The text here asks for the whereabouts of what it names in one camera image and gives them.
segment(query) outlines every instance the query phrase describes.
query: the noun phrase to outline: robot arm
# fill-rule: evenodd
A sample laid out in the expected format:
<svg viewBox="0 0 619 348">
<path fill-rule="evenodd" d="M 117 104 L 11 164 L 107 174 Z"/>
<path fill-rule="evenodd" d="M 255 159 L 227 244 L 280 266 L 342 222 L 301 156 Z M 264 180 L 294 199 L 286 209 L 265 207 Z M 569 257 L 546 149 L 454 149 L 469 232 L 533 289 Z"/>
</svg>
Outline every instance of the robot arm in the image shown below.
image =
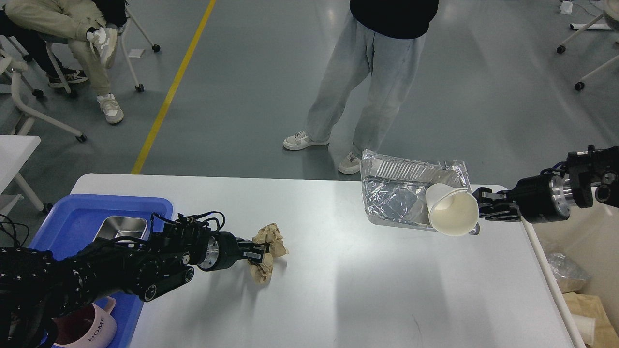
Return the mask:
<svg viewBox="0 0 619 348">
<path fill-rule="evenodd" d="M 569 218 L 571 206 L 593 206 L 591 186 L 598 202 L 619 207 L 619 146 L 570 152 L 565 162 L 544 169 L 540 175 L 521 179 L 511 190 L 492 193 L 479 188 L 473 193 L 480 217 L 486 220 L 541 222 Z"/>
<path fill-rule="evenodd" d="M 221 231 L 215 218 L 200 221 L 213 213 L 179 214 L 176 221 L 153 214 L 151 222 L 158 217 L 165 224 L 148 240 L 98 237 L 62 261 L 50 251 L 0 248 L 0 348 L 51 347 L 57 334 L 52 318 L 118 291 L 152 301 L 188 283 L 192 266 L 214 271 L 239 259 L 261 263 L 269 245 Z"/>
</svg>

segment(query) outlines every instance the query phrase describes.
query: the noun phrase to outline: person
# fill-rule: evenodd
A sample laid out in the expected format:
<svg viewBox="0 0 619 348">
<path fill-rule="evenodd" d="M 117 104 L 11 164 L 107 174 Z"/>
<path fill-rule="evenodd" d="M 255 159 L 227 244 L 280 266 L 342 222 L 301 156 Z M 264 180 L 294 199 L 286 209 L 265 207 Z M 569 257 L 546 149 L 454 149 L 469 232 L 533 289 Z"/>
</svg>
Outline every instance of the person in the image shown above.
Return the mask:
<svg viewBox="0 0 619 348">
<path fill-rule="evenodd" d="M 107 122 L 123 120 L 124 113 L 111 93 L 105 71 L 114 62 L 118 30 L 105 27 L 106 20 L 93 1 L 10 0 L 5 11 L 20 27 L 68 39 L 69 49 L 90 79 Z"/>
<path fill-rule="evenodd" d="M 47 55 L 45 41 L 39 37 L 37 32 L 19 27 L 11 22 L 4 10 L 0 10 L 0 35 L 4 35 L 7 38 L 14 37 L 26 49 L 41 69 L 46 72 L 48 85 L 51 88 L 58 89 L 63 87 L 63 83 L 54 69 L 50 57 Z M 88 81 L 84 70 L 71 69 L 64 66 L 56 56 L 54 56 L 54 59 L 58 62 L 58 66 L 62 70 L 67 83 L 78 84 Z"/>
<path fill-rule="evenodd" d="M 364 149 L 380 147 L 412 86 L 438 0 L 350 0 L 349 7 L 305 127 L 284 139 L 292 151 L 328 144 L 350 92 L 371 74 L 352 150 L 338 167 L 344 174 L 359 172 Z"/>
</svg>

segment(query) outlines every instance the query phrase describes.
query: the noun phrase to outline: blue plastic tray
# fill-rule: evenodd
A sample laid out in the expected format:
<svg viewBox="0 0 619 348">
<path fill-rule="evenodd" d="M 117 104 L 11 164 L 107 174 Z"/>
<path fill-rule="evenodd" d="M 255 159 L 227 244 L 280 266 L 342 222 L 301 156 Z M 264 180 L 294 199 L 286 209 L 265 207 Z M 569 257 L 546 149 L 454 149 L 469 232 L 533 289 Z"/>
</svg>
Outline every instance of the blue plastic tray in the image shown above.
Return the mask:
<svg viewBox="0 0 619 348">
<path fill-rule="evenodd" d="M 55 259 L 62 260 L 84 249 L 107 217 L 142 217 L 148 221 L 147 231 L 150 231 L 150 214 L 153 212 L 170 219 L 172 204 L 167 199 L 153 197 L 70 194 L 54 205 L 28 247 L 51 250 Z M 155 219 L 155 231 L 162 228 L 163 222 Z M 137 296 L 122 292 L 112 297 L 116 299 L 112 316 L 118 327 L 108 348 L 125 348 L 131 341 L 143 303 Z M 102 307 L 105 302 L 103 299 L 97 304 Z"/>
</svg>

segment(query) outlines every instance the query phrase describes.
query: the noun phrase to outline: paper cup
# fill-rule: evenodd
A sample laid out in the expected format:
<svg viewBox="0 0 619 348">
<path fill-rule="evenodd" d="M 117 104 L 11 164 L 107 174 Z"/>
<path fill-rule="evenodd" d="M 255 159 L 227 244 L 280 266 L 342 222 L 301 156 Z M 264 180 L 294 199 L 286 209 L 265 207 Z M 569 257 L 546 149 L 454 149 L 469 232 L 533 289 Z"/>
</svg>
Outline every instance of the paper cup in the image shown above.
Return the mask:
<svg viewBox="0 0 619 348">
<path fill-rule="evenodd" d="M 593 338 L 595 337 L 595 318 L 588 316 L 572 314 L 574 322 L 581 334 L 582 341 L 590 346 L 593 346 Z"/>
<path fill-rule="evenodd" d="M 83 307 L 71 314 L 54 318 L 58 327 L 55 346 L 66 348 L 105 348 L 116 334 L 116 320 L 110 313 L 116 305 L 107 297 L 105 308 L 96 304 Z"/>
<path fill-rule="evenodd" d="M 430 225 L 448 236 L 469 233 L 477 225 L 477 200 L 467 188 L 433 184 L 426 190 L 426 204 Z"/>
</svg>

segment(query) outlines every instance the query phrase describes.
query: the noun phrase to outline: black jacket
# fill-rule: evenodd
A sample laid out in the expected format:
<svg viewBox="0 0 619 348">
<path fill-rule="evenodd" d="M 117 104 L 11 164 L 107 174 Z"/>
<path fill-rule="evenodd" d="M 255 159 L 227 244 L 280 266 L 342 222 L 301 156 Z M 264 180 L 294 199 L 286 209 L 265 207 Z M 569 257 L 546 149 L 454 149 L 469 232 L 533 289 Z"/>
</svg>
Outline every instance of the black jacket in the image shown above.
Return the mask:
<svg viewBox="0 0 619 348">
<path fill-rule="evenodd" d="M 114 23 L 117 27 L 122 27 L 127 22 L 124 13 L 126 0 L 92 0 L 107 22 Z"/>
<path fill-rule="evenodd" d="M 438 0 L 350 0 L 359 23 L 391 38 L 418 38 L 428 31 Z"/>
</svg>

